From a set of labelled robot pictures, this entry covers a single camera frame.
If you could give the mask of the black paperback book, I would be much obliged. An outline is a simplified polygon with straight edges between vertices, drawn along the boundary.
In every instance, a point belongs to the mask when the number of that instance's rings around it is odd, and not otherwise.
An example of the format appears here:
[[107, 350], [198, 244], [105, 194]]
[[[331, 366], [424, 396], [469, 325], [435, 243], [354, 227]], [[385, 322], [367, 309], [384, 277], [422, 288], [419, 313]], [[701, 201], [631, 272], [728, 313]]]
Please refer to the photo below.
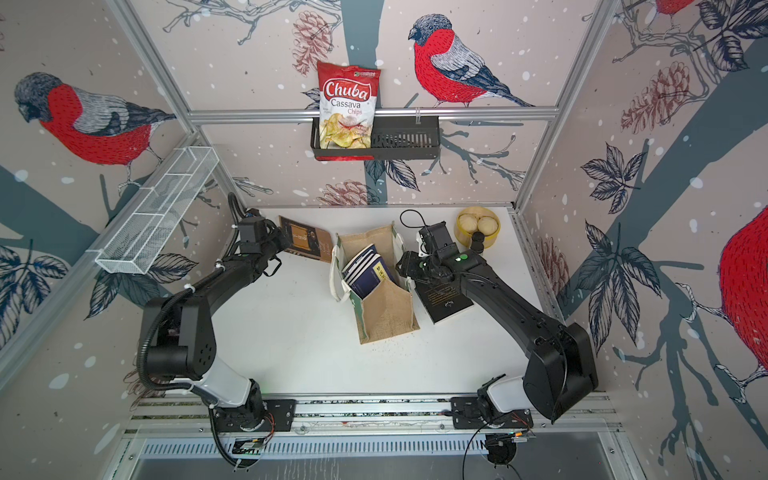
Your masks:
[[425, 281], [415, 281], [414, 287], [433, 324], [437, 324], [474, 305], [469, 298], [449, 284], [431, 285]]

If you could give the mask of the brown cover book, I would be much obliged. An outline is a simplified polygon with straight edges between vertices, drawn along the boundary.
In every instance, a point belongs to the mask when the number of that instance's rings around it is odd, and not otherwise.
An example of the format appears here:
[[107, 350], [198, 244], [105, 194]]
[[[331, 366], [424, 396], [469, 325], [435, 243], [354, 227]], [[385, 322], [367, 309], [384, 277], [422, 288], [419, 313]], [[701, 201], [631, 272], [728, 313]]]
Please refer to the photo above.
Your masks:
[[318, 227], [279, 216], [279, 225], [288, 239], [286, 252], [330, 263], [334, 247], [331, 234]]

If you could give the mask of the navy blue book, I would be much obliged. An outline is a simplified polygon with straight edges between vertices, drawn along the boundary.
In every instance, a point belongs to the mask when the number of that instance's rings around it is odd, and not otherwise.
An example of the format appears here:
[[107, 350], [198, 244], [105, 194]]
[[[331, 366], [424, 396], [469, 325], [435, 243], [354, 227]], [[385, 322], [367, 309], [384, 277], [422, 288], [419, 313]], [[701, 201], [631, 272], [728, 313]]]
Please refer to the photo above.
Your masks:
[[352, 258], [342, 270], [342, 279], [350, 284], [356, 272], [371, 257], [378, 254], [376, 246], [371, 243]]

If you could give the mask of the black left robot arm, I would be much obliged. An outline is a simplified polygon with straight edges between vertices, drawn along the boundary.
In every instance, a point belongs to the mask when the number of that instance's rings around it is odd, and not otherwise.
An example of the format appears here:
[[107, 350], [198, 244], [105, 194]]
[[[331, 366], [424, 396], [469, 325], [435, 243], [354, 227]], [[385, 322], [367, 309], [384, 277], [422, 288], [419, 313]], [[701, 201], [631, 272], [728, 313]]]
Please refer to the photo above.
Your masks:
[[263, 276], [288, 247], [276, 224], [261, 215], [237, 225], [235, 252], [214, 271], [177, 294], [157, 297], [143, 310], [136, 368], [150, 391], [185, 390], [214, 411], [232, 411], [259, 422], [265, 406], [258, 383], [235, 372], [217, 353], [213, 315], [229, 299]]

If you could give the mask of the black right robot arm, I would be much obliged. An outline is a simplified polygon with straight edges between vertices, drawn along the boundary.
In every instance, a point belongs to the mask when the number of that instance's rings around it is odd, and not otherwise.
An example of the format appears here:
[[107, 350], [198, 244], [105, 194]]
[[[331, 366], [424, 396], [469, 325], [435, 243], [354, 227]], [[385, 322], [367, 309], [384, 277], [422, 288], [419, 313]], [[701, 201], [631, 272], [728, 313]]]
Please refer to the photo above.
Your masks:
[[599, 385], [589, 334], [543, 313], [508, 286], [473, 253], [445, 259], [403, 253], [397, 272], [417, 283], [448, 284], [499, 323], [524, 351], [528, 364], [523, 390], [532, 406], [554, 422]]

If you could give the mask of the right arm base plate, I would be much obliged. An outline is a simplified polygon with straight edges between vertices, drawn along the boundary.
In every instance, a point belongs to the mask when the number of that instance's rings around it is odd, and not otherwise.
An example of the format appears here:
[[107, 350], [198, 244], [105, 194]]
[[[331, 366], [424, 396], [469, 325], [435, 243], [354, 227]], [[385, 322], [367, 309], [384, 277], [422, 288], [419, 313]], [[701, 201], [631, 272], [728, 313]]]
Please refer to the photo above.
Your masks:
[[477, 396], [454, 396], [450, 398], [449, 403], [449, 413], [455, 430], [528, 430], [533, 426], [531, 412], [527, 409], [501, 413]]

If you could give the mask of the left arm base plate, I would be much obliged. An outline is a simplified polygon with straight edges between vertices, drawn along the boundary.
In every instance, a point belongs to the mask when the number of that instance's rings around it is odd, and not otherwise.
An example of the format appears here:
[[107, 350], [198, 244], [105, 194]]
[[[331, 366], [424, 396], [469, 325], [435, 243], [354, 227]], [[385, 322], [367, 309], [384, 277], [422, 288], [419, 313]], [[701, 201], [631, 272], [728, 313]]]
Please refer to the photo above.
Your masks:
[[292, 428], [297, 401], [294, 399], [267, 399], [259, 408], [215, 407], [209, 411], [218, 433], [244, 434], [250, 432], [289, 432]]

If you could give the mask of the burlap canvas bag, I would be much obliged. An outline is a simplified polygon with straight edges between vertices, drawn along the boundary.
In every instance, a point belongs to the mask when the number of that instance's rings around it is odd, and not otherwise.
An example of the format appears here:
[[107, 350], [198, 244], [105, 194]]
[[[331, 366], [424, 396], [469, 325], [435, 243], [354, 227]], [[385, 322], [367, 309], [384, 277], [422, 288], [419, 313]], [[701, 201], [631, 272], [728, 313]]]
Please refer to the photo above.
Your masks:
[[[369, 246], [376, 248], [388, 271], [366, 297], [360, 297], [342, 277], [343, 268]], [[402, 236], [388, 225], [359, 234], [339, 235], [331, 253], [329, 288], [338, 302], [353, 306], [359, 342], [372, 343], [419, 329], [409, 281], [395, 270], [404, 253]]]

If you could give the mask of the navy book yellow label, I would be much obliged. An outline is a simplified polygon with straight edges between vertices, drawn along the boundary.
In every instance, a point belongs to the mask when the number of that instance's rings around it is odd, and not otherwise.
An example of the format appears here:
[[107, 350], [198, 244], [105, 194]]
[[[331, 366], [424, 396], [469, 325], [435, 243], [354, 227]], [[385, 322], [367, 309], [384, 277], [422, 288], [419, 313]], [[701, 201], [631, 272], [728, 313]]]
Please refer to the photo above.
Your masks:
[[364, 299], [385, 280], [394, 282], [394, 277], [381, 255], [374, 254], [350, 277], [348, 285], [360, 299]]

